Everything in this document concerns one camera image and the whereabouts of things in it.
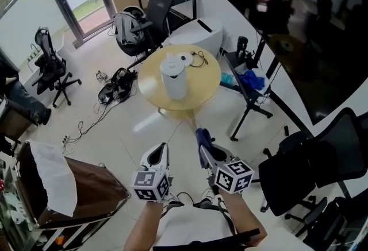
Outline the teal plastic bag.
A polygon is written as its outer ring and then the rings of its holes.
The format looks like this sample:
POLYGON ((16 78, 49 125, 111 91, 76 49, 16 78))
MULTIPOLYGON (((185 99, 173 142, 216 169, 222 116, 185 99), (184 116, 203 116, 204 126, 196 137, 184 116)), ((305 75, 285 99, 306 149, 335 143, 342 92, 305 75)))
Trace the teal plastic bag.
POLYGON ((236 80, 232 74, 228 74, 225 72, 221 73, 221 84, 233 86, 236 83, 236 80))

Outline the black screen stand with tray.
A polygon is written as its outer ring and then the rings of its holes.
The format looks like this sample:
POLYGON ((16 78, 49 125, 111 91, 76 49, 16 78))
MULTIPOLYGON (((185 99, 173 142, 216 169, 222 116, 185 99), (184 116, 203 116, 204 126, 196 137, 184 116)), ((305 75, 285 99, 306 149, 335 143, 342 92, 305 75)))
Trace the black screen stand with tray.
MULTIPOLYGON (((243 124, 245 117, 248 115, 248 113, 253 110, 257 113, 263 114, 265 115, 267 118, 271 118, 273 116, 272 113, 270 113, 269 111, 266 111, 264 109, 262 109, 257 103, 256 101, 262 96, 259 92, 249 88, 246 84, 242 83, 242 81, 239 79, 239 76, 234 68, 241 65, 242 63, 245 63, 247 67, 251 66, 256 66, 261 52, 263 51, 263 48, 265 46, 266 42, 265 40, 261 40, 258 48, 257 48, 257 52, 256 55, 254 57, 252 57, 250 55, 250 53, 246 52, 244 53, 244 55, 237 57, 236 56, 236 51, 234 52, 227 52, 225 54, 225 60, 228 63, 232 74, 236 80, 236 83, 233 86, 230 85, 225 85, 225 84, 221 84, 220 85, 228 88, 230 90, 234 90, 237 91, 239 93, 242 94, 245 102, 246 102, 246 110, 243 113, 237 127, 235 128, 234 132, 232 133, 232 135, 230 136, 230 140, 231 141, 237 141, 238 139, 236 138, 236 135, 241 127, 241 125, 243 124)), ((272 91, 272 89, 270 87, 268 87, 268 89, 266 90, 266 94, 270 96, 271 100, 273 102, 275 102, 275 104, 294 122, 294 124, 306 135, 306 137, 311 138, 312 137, 312 133, 309 131, 309 129, 302 123, 302 121, 298 118, 298 116, 296 116, 296 114, 291 110, 291 108, 289 106, 287 106, 287 104, 275 93, 272 91)))

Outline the black chest mount bar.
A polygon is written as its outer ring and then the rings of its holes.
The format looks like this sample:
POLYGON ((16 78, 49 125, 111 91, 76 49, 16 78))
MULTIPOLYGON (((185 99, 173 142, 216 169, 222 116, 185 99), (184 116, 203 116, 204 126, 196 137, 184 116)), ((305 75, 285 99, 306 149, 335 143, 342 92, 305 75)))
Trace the black chest mount bar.
POLYGON ((154 246, 152 251, 244 251, 251 239, 259 234, 260 230, 254 229, 214 241, 193 241, 187 245, 154 246))

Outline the brown metal-framed cart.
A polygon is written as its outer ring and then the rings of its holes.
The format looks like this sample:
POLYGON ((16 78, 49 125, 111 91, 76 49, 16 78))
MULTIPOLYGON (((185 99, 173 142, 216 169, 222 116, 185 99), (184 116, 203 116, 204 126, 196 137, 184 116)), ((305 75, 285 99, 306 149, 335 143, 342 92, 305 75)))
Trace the brown metal-framed cart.
POLYGON ((27 140, 16 155, 14 170, 26 210, 40 228, 66 227, 106 218, 128 198, 128 190, 106 168, 66 157, 74 174, 78 201, 72 217, 47 206, 47 193, 39 177, 27 140))

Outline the white plastic bag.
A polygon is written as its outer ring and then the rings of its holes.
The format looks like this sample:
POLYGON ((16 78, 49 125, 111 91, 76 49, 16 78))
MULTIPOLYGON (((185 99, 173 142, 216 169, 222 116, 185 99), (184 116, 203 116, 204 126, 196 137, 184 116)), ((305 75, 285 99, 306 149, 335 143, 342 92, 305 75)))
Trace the white plastic bag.
POLYGON ((265 73, 260 68, 253 68, 252 70, 256 73, 257 76, 261 76, 264 78, 264 84, 265 84, 265 87, 262 90, 255 90, 255 91, 259 92, 260 94, 265 94, 266 90, 270 86, 270 82, 268 78, 266 77, 265 73))

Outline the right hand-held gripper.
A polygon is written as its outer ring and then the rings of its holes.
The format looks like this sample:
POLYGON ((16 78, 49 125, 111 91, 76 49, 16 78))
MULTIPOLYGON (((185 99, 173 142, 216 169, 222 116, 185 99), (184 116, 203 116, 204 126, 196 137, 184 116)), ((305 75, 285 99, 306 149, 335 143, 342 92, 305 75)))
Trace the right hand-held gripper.
POLYGON ((201 144, 198 147, 198 154, 201 168, 211 172, 208 178, 211 188, 217 187, 229 194, 236 194, 250 186, 255 171, 240 158, 233 158, 228 149, 216 144, 208 149, 201 144))

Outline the brown wooden desk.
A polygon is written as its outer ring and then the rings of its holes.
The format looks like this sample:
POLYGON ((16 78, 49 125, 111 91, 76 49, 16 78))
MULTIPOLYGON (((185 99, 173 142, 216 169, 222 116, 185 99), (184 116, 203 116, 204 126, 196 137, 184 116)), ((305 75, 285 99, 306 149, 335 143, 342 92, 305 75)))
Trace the brown wooden desk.
POLYGON ((27 109, 10 99, 2 100, 0 103, 0 134, 18 142, 18 139, 32 125, 38 126, 27 109))

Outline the grey backpack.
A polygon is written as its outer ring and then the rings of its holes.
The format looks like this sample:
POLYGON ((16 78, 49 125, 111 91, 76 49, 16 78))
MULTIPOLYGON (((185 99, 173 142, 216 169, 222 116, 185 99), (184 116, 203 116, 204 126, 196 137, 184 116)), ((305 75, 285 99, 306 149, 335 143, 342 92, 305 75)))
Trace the grey backpack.
POLYGON ((117 13, 113 20, 113 26, 115 38, 122 45, 136 45, 144 38, 139 21, 129 12, 117 13))

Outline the person's black trousers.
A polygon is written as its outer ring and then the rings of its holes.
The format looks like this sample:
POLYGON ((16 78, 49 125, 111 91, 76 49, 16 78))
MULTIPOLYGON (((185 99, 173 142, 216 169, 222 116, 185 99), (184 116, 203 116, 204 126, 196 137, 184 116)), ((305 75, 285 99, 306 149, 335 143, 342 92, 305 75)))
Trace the person's black trousers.
MULTIPOLYGON (((167 205, 166 211, 169 211, 172 208, 182 207, 182 206, 185 206, 185 204, 180 201, 172 201, 167 205)), ((206 210, 216 210, 216 211, 220 211, 221 209, 220 206, 213 205, 209 199, 204 199, 198 203, 195 203, 192 205, 192 207, 206 209, 206 210)))

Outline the black ribbed cylinder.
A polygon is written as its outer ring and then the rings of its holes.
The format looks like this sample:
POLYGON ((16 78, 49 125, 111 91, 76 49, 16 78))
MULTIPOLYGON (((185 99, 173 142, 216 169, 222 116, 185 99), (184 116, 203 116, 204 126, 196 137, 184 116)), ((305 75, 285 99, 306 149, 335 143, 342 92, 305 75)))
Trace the black ribbed cylinder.
POLYGON ((244 55, 248 45, 248 38, 244 36, 239 36, 237 39, 237 50, 236 50, 236 56, 242 56, 244 55))

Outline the white round tub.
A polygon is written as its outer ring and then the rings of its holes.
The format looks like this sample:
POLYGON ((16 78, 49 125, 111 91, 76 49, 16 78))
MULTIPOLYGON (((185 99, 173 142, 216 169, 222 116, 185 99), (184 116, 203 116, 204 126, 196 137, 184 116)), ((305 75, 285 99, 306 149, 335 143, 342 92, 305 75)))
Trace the white round tub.
POLYGON ((133 15, 135 19, 145 18, 145 12, 138 6, 127 6, 123 9, 123 12, 133 15))

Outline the large black screen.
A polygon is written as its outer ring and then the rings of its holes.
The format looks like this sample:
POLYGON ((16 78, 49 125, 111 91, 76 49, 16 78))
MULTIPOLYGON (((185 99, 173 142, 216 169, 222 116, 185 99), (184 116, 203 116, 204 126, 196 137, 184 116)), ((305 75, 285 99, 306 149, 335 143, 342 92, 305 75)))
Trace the large black screen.
POLYGON ((368 84, 368 0, 228 0, 316 125, 368 84))

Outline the black high-back mesh chair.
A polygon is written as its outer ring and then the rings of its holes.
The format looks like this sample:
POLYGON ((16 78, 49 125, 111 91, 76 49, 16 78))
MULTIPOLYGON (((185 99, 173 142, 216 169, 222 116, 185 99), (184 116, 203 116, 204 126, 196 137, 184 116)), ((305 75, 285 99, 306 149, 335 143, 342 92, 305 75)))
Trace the black high-back mesh chair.
POLYGON ((136 45, 122 45, 117 39, 120 49, 130 57, 138 57, 127 69, 132 69, 143 62, 149 55, 162 47, 162 43, 169 36, 166 19, 174 0, 148 0, 145 18, 137 19, 144 38, 136 45))

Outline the white cloth sheet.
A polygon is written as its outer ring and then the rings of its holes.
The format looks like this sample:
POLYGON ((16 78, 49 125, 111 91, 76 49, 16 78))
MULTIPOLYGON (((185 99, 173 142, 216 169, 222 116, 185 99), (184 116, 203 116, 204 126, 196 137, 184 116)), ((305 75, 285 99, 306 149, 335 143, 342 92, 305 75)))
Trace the white cloth sheet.
POLYGON ((31 140, 30 149, 47 193, 48 208, 72 217, 78 201, 76 180, 63 148, 31 140))

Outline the black office chair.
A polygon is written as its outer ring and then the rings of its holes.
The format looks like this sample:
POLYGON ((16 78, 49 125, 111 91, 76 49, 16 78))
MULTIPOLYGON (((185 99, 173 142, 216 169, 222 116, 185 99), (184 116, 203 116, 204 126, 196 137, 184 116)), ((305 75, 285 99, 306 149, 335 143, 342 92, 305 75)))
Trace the black office chair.
POLYGON ((359 179, 368 172, 368 111, 343 108, 317 136, 303 132, 286 137, 276 154, 259 164, 266 209, 279 217, 316 187, 359 179))
POLYGON ((63 95, 67 105, 70 106, 71 100, 67 94, 67 89, 74 84, 81 85, 81 79, 72 79, 72 74, 67 72, 66 60, 56 53, 47 27, 39 27, 34 40, 43 51, 43 54, 35 62, 35 65, 39 67, 39 75, 32 82, 32 87, 37 86, 36 95, 44 97, 54 93, 53 99, 47 99, 54 108, 58 105, 59 97, 63 95))
POLYGON ((338 242, 338 248, 343 249, 348 243, 348 236, 353 232, 349 227, 368 218, 368 194, 363 192, 350 199, 337 197, 330 203, 327 198, 316 203, 316 197, 310 196, 300 205, 309 212, 302 218, 286 214, 285 219, 303 224, 296 237, 306 233, 303 243, 314 251, 327 251, 334 242, 338 242))

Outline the blue gloves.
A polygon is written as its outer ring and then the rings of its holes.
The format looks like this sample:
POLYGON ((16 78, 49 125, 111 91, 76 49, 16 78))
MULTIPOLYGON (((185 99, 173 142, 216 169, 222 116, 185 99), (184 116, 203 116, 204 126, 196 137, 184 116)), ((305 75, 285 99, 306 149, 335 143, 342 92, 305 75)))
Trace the blue gloves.
POLYGON ((239 79, 242 83, 254 90, 262 90, 265 87, 265 79, 261 76, 257 76, 252 69, 246 71, 245 74, 240 75, 239 79))

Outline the person's white shirt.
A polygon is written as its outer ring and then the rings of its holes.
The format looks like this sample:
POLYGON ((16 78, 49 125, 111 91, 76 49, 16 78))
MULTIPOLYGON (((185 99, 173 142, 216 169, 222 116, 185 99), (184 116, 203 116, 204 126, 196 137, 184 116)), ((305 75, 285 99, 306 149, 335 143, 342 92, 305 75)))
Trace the person's white shirt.
MULTIPOLYGON (((231 237, 229 226, 216 210, 193 206, 174 207, 160 219, 154 247, 188 245, 231 237)), ((256 247, 244 251, 314 251, 286 229, 273 229, 256 247)))

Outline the white round disc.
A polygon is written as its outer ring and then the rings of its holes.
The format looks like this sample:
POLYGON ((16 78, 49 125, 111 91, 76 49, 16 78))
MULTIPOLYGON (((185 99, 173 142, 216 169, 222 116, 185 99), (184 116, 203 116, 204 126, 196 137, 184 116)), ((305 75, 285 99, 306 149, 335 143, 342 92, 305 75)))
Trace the white round disc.
POLYGON ((185 67, 189 67, 193 63, 193 55, 190 53, 177 53, 175 57, 178 58, 185 65, 185 67))

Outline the person's right white shoe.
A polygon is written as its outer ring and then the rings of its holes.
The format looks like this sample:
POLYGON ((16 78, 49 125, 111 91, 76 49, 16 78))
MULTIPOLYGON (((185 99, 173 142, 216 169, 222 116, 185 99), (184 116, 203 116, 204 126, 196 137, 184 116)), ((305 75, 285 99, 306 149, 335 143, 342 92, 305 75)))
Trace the person's right white shoe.
POLYGON ((214 197, 215 197, 215 195, 214 195, 212 189, 211 188, 208 188, 203 193, 202 200, 208 200, 208 201, 210 201, 212 203, 213 200, 214 200, 214 197))

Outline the person's left forearm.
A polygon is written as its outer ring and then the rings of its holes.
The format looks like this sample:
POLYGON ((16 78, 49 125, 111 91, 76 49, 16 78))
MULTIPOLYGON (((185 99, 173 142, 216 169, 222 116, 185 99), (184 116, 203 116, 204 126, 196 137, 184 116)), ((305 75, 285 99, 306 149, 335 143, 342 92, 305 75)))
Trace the person's left forearm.
POLYGON ((124 251, 150 251, 156 241, 163 203, 147 202, 129 234, 124 251))

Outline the person's right forearm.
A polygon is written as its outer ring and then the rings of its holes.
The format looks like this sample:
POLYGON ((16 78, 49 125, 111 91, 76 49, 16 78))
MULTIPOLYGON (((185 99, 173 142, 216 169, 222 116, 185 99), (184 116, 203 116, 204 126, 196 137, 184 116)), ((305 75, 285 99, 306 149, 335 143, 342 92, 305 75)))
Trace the person's right forearm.
POLYGON ((259 234, 253 236, 248 243, 250 247, 256 247, 267 237, 267 232, 258 218, 253 214, 241 194, 229 194, 219 189, 219 194, 230 214, 231 220, 238 233, 259 229, 259 234))

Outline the chrome faucet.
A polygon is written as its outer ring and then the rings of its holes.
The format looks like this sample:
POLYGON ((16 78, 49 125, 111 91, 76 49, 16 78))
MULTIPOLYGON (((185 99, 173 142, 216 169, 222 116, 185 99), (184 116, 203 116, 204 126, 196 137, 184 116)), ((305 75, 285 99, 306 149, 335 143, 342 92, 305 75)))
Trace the chrome faucet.
POLYGON ((30 49, 31 54, 29 55, 29 60, 32 60, 40 53, 40 49, 34 43, 30 44, 30 49))

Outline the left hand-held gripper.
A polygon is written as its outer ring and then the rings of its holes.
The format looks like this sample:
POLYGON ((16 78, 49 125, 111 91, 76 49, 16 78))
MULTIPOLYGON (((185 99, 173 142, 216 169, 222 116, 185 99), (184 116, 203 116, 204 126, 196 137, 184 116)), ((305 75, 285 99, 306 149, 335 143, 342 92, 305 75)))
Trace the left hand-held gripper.
POLYGON ((146 151, 140 166, 132 174, 130 189, 139 199, 147 202, 163 202, 171 186, 170 150, 162 142, 146 151))

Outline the glass cabinet with cups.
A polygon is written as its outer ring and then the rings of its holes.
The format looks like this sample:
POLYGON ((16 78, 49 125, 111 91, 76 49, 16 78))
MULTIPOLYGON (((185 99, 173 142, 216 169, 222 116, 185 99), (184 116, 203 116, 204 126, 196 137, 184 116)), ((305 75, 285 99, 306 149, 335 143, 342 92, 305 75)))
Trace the glass cabinet with cups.
POLYGON ((32 251, 39 232, 20 199, 18 189, 9 168, 0 167, 0 228, 13 251, 32 251))

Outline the white kettle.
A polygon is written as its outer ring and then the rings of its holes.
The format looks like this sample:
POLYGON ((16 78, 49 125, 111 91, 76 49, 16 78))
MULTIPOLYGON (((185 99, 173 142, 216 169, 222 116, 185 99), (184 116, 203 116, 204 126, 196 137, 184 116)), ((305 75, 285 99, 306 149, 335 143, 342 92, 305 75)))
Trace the white kettle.
POLYGON ((184 62, 167 53, 160 64, 160 73, 166 93, 172 100, 183 99, 187 93, 186 70, 184 62))

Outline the round wooden table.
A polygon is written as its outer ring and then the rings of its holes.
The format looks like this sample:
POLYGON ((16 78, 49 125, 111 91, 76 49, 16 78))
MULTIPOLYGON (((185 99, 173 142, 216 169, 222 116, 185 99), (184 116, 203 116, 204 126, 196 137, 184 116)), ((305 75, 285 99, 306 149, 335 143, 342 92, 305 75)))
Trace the round wooden table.
POLYGON ((181 121, 189 121, 193 130, 197 129, 195 114, 218 89, 221 69, 216 58, 207 50, 196 45, 169 45, 158 49, 148 56, 138 72, 140 92, 149 103, 158 108, 158 112, 181 121), (187 93, 178 101, 172 100, 166 93, 160 73, 160 64, 167 53, 190 53, 193 63, 186 67, 187 93))

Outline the white smart toilet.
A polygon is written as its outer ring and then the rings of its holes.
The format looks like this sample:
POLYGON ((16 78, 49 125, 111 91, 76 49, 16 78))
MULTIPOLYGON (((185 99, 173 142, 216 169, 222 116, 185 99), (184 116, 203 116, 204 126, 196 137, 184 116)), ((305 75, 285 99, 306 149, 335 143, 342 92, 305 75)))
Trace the white smart toilet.
POLYGON ((202 17, 190 21, 174 30, 164 40, 163 46, 168 45, 196 45, 213 56, 217 56, 223 41, 222 22, 215 17, 202 17))

